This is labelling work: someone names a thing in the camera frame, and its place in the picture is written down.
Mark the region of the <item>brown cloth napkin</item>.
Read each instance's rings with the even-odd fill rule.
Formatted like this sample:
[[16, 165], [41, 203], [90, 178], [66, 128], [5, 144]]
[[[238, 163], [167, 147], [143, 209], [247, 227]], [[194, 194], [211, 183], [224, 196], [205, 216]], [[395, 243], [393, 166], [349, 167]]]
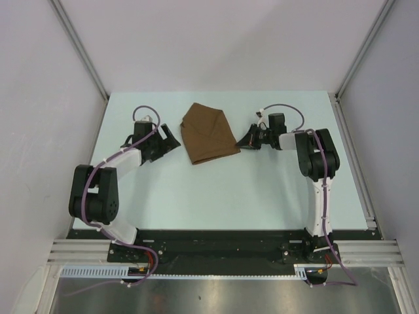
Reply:
[[193, 103], [181, 121], [180, 132], [192, 165], [240, 153], [220, 109]]

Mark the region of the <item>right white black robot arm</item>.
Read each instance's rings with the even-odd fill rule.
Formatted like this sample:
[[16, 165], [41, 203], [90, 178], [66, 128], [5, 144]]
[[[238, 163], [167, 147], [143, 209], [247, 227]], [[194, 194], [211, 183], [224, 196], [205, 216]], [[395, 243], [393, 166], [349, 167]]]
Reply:
[[308, 219], [304, 232], [306, 239], [302, 255], [309, 262], [318, 262], [332, 246], [330, 223], [330, 193], [333, 179], [340, 168], [340, 158], [327, 129], [288, 132], [285, 115], [268, 115], [265, 124], [261, 111], [256, 112], [258, 122], [250, 125], [236, 146], [260, 150], [270, 145], [276, 150], [294, 150], [300, 173], [308, 183]]

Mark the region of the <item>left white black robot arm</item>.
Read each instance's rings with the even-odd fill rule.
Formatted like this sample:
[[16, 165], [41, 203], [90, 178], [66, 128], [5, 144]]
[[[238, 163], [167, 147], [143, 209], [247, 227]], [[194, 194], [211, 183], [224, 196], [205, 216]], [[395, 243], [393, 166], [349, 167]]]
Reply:
[[134, 122], [120, 150], [104, 159], [98, 167], [75, 168], [69, 197], [69, 214], [105, 233], [113, 241], [124, 243], [122, 254], [130, 261], [140, 260], [145, 246], [137, 241], [137, 228], [118, 218], [119, 181], [146, 162], [154, 162], [180, 147], [166, 124], [155, 124], [149, 117]]

